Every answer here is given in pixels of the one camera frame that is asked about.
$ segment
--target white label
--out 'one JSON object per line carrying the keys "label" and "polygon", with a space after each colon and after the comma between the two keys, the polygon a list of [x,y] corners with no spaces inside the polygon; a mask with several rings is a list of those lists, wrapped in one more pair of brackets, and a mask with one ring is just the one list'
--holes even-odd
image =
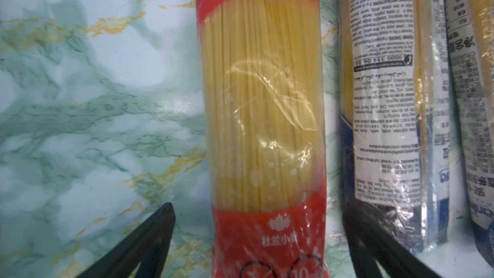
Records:
{"label": "white label", "polygon": [[434,108],[432,114],[432,178],[437,200],[449,197],[449,59],[444,0],[432,1]]}
{"label": "white label", "polygon": [[421,203],[413,0],[350,0],[355,198]]}
{"label": "white label", "polygon": [[494,211],[494,156],[477,41],[468,0],[446,0],[449,56],[460,109],[472,220],[487,229]]}

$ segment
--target circular icon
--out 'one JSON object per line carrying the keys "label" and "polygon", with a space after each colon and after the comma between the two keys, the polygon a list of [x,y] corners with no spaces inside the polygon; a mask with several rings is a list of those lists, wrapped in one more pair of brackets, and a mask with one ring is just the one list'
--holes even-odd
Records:
{"label": "circular icon", "polygon": [[403,62],[405,65],[411,65],[413,63],[413,55],[410,55],[410,54],[405,55]]}
{"label": "circular icon", "polygon": [[240,269],[239,278],[278,278],[278,275],[266,263],[250,261]]}
{"label": "circular icon", "polygon": [[324,278],[323,261],[313,254],[300,256],[293,262],[287,278]]}

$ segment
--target yellow pasta strand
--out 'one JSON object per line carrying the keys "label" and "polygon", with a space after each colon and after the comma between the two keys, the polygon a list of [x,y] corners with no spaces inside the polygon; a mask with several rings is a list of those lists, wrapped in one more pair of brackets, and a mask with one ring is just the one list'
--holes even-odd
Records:
{"label": "yellow pasta strand", "polygon": [[469,0],[475,38],[480,55],[485,95],[489,100],[490,114],[494,114],[494,83],[492,65],[494,65],[494,0]]}
{"label": "yellow pasta strand", "polygon": [[225,0],[204,21],[208,157],[219,209],[279,210],[319,189],[320,38],[317,0]]}
{"label": "yellow pasta strand", "polygon": [[[353,123],[353,55],[352,34],[350,31],[350,0],[340,1],[341,11],[341,112]],[[432,107],[432,15],[430,0],[413,0],[415,35],[415,71],[416,111],[420,118]]]}

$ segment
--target clear plastic packaging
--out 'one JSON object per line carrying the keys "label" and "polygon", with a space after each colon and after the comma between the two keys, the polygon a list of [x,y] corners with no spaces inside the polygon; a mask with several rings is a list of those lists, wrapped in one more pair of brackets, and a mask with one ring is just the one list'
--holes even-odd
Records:
{"label": "clear plastic packaging", "polygon": [[319,0],[196,0],[213,277],[328,277]]}
{"label": "clear plastic packaging", "polygon": [[494,0],[445,1],[475,241],[494,266]]}
{"label": "clear plastic packaging", "polygon": [[444,0],[340,0],[344,190],[412,253],[444,243]]}

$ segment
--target green marble surface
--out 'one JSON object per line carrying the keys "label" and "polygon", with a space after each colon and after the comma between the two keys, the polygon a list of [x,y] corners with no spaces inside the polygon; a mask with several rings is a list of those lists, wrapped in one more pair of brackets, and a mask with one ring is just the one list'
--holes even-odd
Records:
{"label": "green marble surface", "polygon": [[[194,8],[0,0],[1,277],[74,277],[167,201],[177,222],[164,276],[210,276]],[[341,224],[337,0],[321,0],[321,21],[325,260],[331,277],[352,277]],[[466,215],[465,199],[457,203],[454,214]]]}

